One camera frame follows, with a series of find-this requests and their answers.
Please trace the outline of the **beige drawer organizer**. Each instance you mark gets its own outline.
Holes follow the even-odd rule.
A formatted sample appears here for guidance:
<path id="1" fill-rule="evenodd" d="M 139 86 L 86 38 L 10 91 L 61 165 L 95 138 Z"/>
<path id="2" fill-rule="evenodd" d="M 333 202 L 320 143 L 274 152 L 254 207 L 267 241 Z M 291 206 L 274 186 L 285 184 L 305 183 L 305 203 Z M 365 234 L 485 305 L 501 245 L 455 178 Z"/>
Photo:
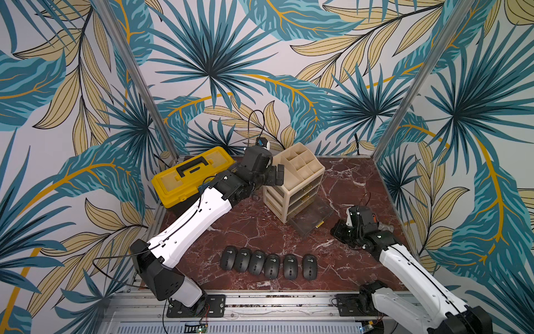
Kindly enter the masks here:
<path id="1" fill-rule="evenodd" d="M 325 167 L 302 143 L 277 154 L 273 163 L 285 167 L 284 183 L 263 187 L 264 204 L 285 224 L 314 201 Z"/>

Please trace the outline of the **black Lecoo mouse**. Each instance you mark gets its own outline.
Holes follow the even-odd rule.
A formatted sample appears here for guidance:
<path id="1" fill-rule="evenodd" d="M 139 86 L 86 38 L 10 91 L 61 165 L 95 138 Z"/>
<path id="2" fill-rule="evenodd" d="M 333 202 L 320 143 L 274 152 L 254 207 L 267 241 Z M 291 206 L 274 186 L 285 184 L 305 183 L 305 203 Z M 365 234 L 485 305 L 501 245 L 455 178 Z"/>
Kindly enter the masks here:
<path id="1" fill-rule="evenodd" d="M 264 275 L 266 279 L 272 281 L 278 278 L 280 272 L 280 257 L 271 253 L 266 257 L 264 263 Z"/>
<path id="2" fill-rule="evenodd" d="M 312 254 L 303 256 L 302 261 L 303 277 L 307 281 L 315 281 L 318 276 L 318 261 Z"/>
<path id="3" fill-rule="evenodd" d="M 242 248 L 240 249 L 235 258 L 233 269 L 236 272 L 243 273 L 248 270 L 252 253 L 250 249 Z"/>
<path id="4" fill-rule="evenodd" d="M 226 246 L 221 253 L 220 268 L 224 271 L 231 271 L 234 267 L 237 253 L 237 247 Z"/>
<path id="5" fill-rule="evenodd" d="M 287 254 L 283 261 L 284 277 L 289 281 L 294 281 L 298 277 L 298 259 L 293 254 Z"/>
<path id="6" fill-rule="evenodd" d="M 265 260 L 266 254 L 262 250 L 253 252 L 250 258 L 248 272 L 251 275 L 259 276 L 263 271 Z"/>

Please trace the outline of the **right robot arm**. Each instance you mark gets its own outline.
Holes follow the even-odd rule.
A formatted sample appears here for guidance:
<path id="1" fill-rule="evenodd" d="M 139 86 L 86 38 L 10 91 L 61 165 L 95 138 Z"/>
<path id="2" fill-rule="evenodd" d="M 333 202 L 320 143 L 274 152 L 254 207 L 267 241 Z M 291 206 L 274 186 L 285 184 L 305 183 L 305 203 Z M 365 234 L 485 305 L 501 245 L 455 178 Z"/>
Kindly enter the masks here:
<path id="1" fill-rule="evenodd" d="M 492 333 L 490 315 L 468 306 L 411 255 L 394 234 L 380 228 L 369 207 L 353 206 L 340 219 L 332 236 L 351 248 L 364 250 L 388 268 L 418 300 L 415 306 L 382 281 L 360 286 L 357 294 L 338 294 L 334 303 L 342 317 L 386 315 L 411 333 Z"/>

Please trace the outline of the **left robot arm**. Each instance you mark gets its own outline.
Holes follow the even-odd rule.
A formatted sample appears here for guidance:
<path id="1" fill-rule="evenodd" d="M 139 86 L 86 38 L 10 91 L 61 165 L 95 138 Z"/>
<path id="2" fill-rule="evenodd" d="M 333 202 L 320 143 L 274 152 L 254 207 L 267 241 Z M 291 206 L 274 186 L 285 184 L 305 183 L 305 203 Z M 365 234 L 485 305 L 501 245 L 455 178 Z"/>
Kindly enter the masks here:
<path id="1" fill-rule="evenodd" d="M 188 248 L 208 227 L 262 186 L 282 186 L 285 166 L 276 165 L 262 146 L 248 147 L 243 159 L 205 178 L 205 187 L 188 210 L 148 242 L 130 247 L 136 273 L 159 301 L 176 301 L 194 315 L 206 305 L 206 292 L 177 268 Z"/>

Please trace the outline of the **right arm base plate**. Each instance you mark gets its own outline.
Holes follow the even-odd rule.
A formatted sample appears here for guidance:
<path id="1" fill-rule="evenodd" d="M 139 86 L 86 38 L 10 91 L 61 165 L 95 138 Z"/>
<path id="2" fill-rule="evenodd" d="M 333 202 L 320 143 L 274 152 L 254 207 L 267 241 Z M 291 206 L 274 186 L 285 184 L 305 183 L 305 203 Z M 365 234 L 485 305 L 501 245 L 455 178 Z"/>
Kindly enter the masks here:
<path id="1" fill-rule="evenodd" d="M 378 315 L 372 298 L 367 294 L 336 294 L 332 304 L 337 308 L 340 317 Z"/>

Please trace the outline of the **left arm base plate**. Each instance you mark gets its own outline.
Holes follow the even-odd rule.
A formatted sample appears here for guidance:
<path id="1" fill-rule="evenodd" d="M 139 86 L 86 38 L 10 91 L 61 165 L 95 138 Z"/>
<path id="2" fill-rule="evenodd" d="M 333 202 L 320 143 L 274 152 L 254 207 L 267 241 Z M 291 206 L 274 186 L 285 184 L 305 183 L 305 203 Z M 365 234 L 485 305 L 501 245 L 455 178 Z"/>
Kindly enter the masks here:
<path id="1" fill-rule="evenodd" d="M 225 314 L 224 294 L 203 294 L 192 306 L 185 306 L 176 299 L 168 299 L 168 318 L 222 318 Z"/>

